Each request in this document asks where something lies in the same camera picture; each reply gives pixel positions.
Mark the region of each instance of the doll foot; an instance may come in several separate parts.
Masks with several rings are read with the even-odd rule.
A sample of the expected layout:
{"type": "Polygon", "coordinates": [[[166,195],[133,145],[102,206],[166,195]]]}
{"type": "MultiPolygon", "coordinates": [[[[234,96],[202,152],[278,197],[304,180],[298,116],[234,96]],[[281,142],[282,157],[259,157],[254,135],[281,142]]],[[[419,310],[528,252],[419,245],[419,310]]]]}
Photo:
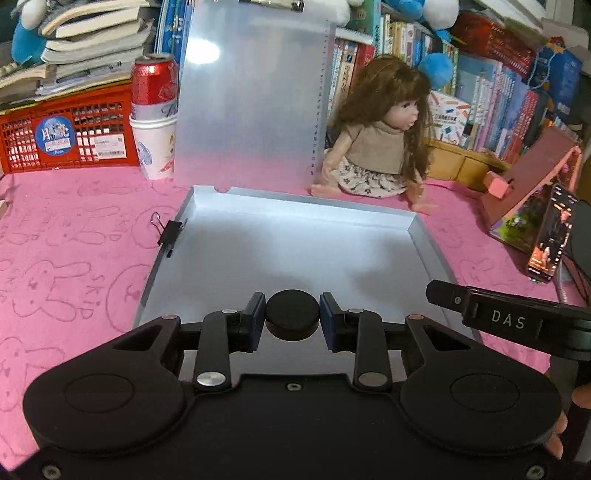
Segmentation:
{"type": "Polygon", "coordinates": [[[426,203],[426,202],[413,203],[410,206],[410,209],[413,212],[423,213],[425,215],[431,215],[435,211],[436,208],[437,208],[437,205],[435,205],[434,203],[426,203]]]}
{"type": "Polygon", "coordinates": [[[320,185],[314,183],[310,187],[310,195],[324,199],[337,199],[341,197],[342,192],[340,188],[333,185],[320,185]]]}

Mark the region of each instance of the smartphone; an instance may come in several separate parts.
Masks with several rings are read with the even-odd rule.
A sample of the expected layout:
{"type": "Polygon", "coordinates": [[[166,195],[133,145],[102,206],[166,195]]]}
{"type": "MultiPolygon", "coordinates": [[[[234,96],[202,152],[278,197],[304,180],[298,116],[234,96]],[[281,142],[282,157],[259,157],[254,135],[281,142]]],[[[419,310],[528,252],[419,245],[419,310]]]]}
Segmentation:
{"type": "Polygon", "coordinates": [[[550,200],[540,226],[534,249],[527,262],[529,278],[544,283],[552,281],[572,230],[576,197],[560,184],[550,192],[550,200]]]}

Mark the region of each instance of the red can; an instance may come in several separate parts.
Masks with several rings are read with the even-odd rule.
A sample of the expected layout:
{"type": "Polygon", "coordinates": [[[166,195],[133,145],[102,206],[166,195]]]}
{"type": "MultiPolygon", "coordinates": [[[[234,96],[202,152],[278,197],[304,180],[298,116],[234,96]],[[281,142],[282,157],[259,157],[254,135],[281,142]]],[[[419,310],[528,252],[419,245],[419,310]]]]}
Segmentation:
{"type": "Polygon", "coordinates": [[[131,70],[131,118],[151,121],[177,113],[178,66],[168,53],[138,58],[131,70]]]}

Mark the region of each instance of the doll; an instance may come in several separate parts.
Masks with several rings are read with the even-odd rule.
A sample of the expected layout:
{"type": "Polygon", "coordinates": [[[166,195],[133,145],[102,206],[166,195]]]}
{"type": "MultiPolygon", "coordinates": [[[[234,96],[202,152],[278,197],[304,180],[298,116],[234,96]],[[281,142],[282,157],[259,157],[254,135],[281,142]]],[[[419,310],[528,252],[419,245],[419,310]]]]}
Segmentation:
{"type": "Polygon", "coordinates": [[[398,57],[373,59],[336,112],[339,136],[311,194],[335,198],[343,190],[386,198],[405,193],[413,211],[430,213],[436,207],[424,198],[430,91],[428,78],[398,57]]]}

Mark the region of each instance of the finger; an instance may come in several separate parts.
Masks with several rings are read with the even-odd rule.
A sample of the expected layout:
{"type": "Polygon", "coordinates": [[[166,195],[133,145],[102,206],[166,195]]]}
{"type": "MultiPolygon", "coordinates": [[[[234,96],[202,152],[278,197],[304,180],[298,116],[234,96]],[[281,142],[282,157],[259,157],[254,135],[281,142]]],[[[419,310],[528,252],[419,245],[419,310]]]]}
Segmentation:
{"type": "Polygon", "coordinates": [[[591,384],[575,389],[572,399],[581,408],[591,408],[591,384]]]}
{"type": "Polygon", "coordinates": [[[556,426],[554,427],[554,431],[558,434],[560,433],[564,433],[564,431],[566,430],[566,426],[568,425],[568,418],[566,416],[566,414],[561,411],[560,412],[560,417],[558,418],[558,421],[556,422],[556,426]]]}
{"type": "Polygon", "coordinates": [[[545,447],[558,460],[560,460],[562,458],[562,453],[563,453],[562,442],[558,438],[558,435],[556,435],[555,433],[553,433],[552,436],[550,437],[550,440],[548,440],[546,442],[545,447]]]}

